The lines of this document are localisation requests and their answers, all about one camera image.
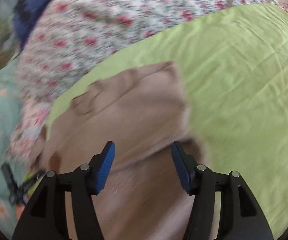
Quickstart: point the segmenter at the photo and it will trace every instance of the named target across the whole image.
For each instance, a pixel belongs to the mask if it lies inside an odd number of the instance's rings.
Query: green patterned fabric
[[[277,239],[288,226],[288,15],[275,5],[233,7],[117,52],[55,101],[48,126],[90,83],[167,60],[183,73],[211,168],[240,171]]]
[[[15,162],[5,155],[9,146],[9,138],[21,118],[21,93],[13,81],[13,70],[17,65],[17,58],[0,70],[0,230],[8,237],[12,237],[17,224],[15,207],[9,203],[9,191],[1,173],[1,165],[7,161],[14,171],[15,180],[21,184],[24,179],[25,166]]]

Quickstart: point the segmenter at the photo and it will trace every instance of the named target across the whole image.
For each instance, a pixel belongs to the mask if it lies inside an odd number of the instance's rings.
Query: blue fabric
[[[37,20],[51,0],[19,0],[14,15],[14,28],[21,41],[21,49]]]
[[[15,58],[0,70],[0,167],[5,161],[10,163],[15,180],[21,184],[24,181],[25,165],[5,155],[11,133],[21,118],[21,93],[13,80],[13,71],[17,62],[18,59]],[[0,168],[0,230],[10,239],[17,219],[15,207],[10,205],[8,197],[9,191]]]

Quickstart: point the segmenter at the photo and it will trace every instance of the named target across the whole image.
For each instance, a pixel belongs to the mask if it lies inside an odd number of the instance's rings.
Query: wrinkled green sheet
[[[48,126],[97,79],[167,60],[183,73],[211,168],[240,171],[277,239],[288,226],[288,15],[275,5],[200,17],[112,55],[55,101]]]

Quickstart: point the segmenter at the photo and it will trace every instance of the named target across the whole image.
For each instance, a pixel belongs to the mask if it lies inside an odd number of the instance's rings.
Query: beige garment
[[[162,149],[188,138],[188,120],[173,62],[129,69],[91,84],[72,101],[54,121],[40,165],[70,172],[114,141],[111,173],[93,197],[105,239],[181,239],[194,198],[181,188],[169,149]],[[197,145],[187,151],[204,163]],[[69,198],[66,210],[76,239]]]

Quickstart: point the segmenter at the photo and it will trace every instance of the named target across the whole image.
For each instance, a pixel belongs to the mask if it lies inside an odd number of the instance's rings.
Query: mint green floral fabric
[[[21,118],[21,93],[13,80],[13,70],[17,65],[15,58],[0,70],[0,167],[3,162],[10,163],[14,171],[14,178],[22,183],[25,173],[25,165],[19,161],[11,160],[5,152],[9,147],[9,138],[20,122]],[[8,201],[9,191],[0,170],[0,230],[10,239],[17,224],[15,207]]]

